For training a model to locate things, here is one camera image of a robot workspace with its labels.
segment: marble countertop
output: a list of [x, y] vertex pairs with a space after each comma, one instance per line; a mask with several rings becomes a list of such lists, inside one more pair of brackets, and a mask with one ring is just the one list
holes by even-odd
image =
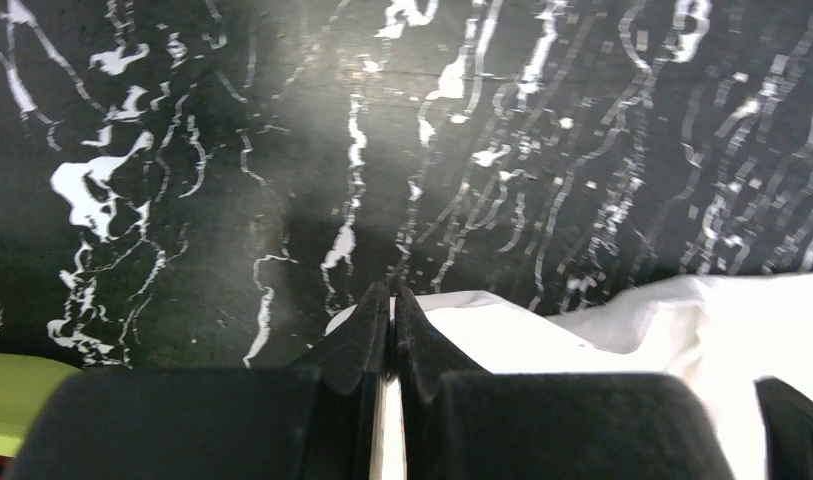
[[374, 280], [813, 270], [813, 1], [0, 0], [0, 352], [282, 365]]

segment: black object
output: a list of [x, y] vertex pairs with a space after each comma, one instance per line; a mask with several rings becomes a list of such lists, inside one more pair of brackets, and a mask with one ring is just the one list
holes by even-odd
[[414, 480], [731, 479], [697, 398], [665, 375], [491, 375], [414, 295], [395, 304]]
[[367, 480], [389, 293], [296, 365], [83, 373], [47, 403], [7, 480]]
[[791, 385], [757, 382], [765, 420], [768, 473], [772, 480], [813, 480], [813, 402]]

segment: white fabric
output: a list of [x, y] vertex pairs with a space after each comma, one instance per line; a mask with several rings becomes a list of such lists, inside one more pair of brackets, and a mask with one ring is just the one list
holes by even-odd
[[706, 407], [737, 480], [766, 478], [754, 381], [780, 378], [813, 401], [813, 274], [678, 277], [549, 321], [486, 292], [418, 301], [442, 334], [493, 373], [679, 377]]

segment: yellow-green object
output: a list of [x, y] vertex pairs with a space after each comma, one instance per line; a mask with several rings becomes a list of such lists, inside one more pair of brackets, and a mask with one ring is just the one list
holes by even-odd
[[78, 371], [44, 358], [0, 354], [0, 456], [17, 453], [47, 398]]

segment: black marble surface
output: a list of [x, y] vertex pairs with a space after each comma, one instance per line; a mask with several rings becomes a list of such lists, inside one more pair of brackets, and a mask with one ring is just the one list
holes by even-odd
[[0, 0], [0, 352], [280, 365], [385, 275], [808, 270], [813, 1]]

